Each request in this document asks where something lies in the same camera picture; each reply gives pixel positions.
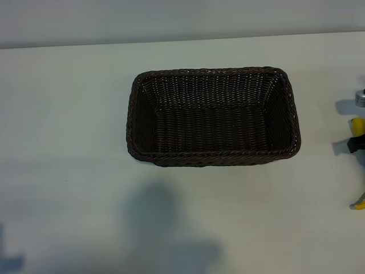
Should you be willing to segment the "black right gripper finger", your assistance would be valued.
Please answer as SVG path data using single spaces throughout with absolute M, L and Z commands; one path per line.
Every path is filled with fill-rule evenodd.
M 358 150 L 365 150 L 365 136 L 349 138 L 347 147 L 351 154 L 357 152 Z

